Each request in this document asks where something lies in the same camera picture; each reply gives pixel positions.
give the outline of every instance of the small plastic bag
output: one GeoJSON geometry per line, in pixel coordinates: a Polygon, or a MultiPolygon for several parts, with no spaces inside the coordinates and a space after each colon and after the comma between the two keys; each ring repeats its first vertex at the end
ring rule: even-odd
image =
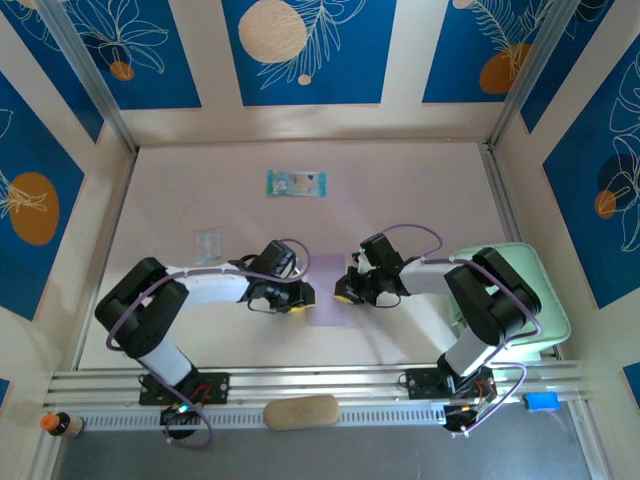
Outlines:
{"type": "Polygon", "coordinates": [[[222,232],[220,230],[200,230],[196,232],[196,263],[207,265],[222,256],[222,232]]]}
{"type": "Polygon", "coordinates": [[[327,196],[325,172],[281,172],[269,170],[267,195],[270,197],[320,197],[327,196]]]}

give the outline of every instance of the gray floor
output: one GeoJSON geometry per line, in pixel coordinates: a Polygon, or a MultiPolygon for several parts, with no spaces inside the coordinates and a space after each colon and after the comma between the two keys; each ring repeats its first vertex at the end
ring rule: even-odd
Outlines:
{"type": "Polygon", "coordinates": [[[66,441],[56,480],[588,479],[568,409],[507,405],[469,439],[440,427],[221,430],[191,452],[160,432],[83,433],[66,441]]]}

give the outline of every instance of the metal frame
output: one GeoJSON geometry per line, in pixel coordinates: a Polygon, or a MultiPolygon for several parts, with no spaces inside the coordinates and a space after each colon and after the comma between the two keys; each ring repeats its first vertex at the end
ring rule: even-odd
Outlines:
{"type": "Polygon", "coordinates": [[[60,47],[65,59],[89,94],[100,115],[111,126],[123,147],[135,155],[138,147],[120,114],[118,104],[64,8],[57,0],[35,1],[40,18],[51,32],[51,36],[60,47]]]}
{"type": "MultiPolygon", "coordinates": [[[[36,0],[36,2],[45,25],[60,45],[65,57],[98,110],[111,125],[125,148],[135,155],[137,146],[120,114],[117,103],[84,48],[80,36],[73,28],[64,9],[56,0],[36,0]]],[[[522,234],[499,161],[495,157],[495,148],[513,119],[518,115],[579,2],[580,0],[567,0],[555,3],[549,20],[541,28],[535,42],[535,48],[532,49],[512,91],[505,100],[503,111],[496,125],[486,143],[479,143],[489,186],[505,237],[509,241],[522,241],[522,234]]],[[[107,234],[103,240],[104,243],[102,243],[104,247],[96,253],[97,261],[100,262],[100,279],[106,268],[106,261],[133,168],[132,164],[126,186],[122,192],[118,214],[110,228],[106,229],[107,234]]],[[[98,280],[94,286],[91,298],[93,303],[97,299],[100,282],[101,280],[98,280]]],[[[72,366],[74,370],[77,370],[84,347],[92,306],[90,305],[87,312],[82,334],[75,350],[72,366]]],[[[559,358],[558,350],[554,348],[554,351],[556,358],[559,358]]],[[[259,412],[271,400],[302,395],[332,394],[338,398],[341,407],[347,414],[355,415],[355,417],[345,417],[346,421],[351,421],[351,419],[360,421],[358,420],[360,417],[357,415],[361,413],[373,412],[376,415],[382,414],[384,416],[385,412],[391,412],[389,417],[385,417],[387,420],[380,424],[401,425],[402,422],[415,420],[405,419],[402,412],[409,412],[409,416],[411,416],[411,412],[415,414],[416,411],[439,412],[444,405],[459,403],[451,399],[410,401],[406,389],[399,382],[399,377],[407,368],[416,367],[434,367],[434,365],[224,369],[231,374],[229,404],[206,410],[210,418],[221,419],[216,425],[217,428],[225,428],[225,425],[233,425],[233,428],[256,428],[261,425],[262,420],[256,412],[259,412]]],[[[529,364],[528,367],[529,375],[518,393],[554,391],[559,394],[561,400],[567,401],[592,475],[598,479],[611,478],[588,404],[589,391],[581,365],[578,362],[554,360],[529,364]]],[[[52,378],[44,407],[78,412],[87,417],[90,424],[88,428],[93,430],[158,428],[152,421],[144,420],[145,418],[157,417],[158,407],[141,407],[138,404],[140,389],[138,376],[142,373],[142,370],[137,369],[57,372],[52,378]],[[140,420],[141,423],[136,424],[135,419],[140,420]]],[[[519,371],[494,370],[499,396],[504,395],[514,385],[518,375],[519,371]]],[[[510,401],[519,401],[519,397],[511,398],[510,401]]],[[[426,419],[422,424],[428,424],[429,421],[426,419]]],[[[46,434],[41,435],[30,478],[50,477],[59,446],[58,439],[46,434]]]]}

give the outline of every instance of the orange bottle cap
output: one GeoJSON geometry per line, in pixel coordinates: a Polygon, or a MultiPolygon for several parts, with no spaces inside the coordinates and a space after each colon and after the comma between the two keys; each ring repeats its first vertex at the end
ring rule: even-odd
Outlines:
{"type": "Polygon", "coordinates": [[[60,417],[54,413],[48,413],[40,419],[40,428],[50,432],[60,425],[60,417]]]}

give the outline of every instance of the mint green container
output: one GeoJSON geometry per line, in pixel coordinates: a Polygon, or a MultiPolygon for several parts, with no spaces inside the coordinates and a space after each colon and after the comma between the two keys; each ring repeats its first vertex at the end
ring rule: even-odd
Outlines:
{"type": "MultiPolygon", "coordinates": [[[[547,272],[536,251],[526,243],[502,243],[467,248],[455,253],[453,256],[455,258],[471,259],[475,253],[485,247],[495,248],[536,292],[542,303],[542,311],[536,316],[542,327],[542,333],[535,337],[516,340],[513,342],[513,347],[510,348],[510,351],[518,353],[539,352],[562,343],[569,338],[569,335],[571,335],[569,319],[562,305],[560,305],[560,300],[558,300],[556,292],[553,290],[547,272]]],[[[449,301],[449,314],[454,332],[457,336],[460,336],[467,324],[453,297],[450,297],[449,301]]],[[[528,323],[521,332],[531,332],[533,330],[533,325],[528,323]]]]}

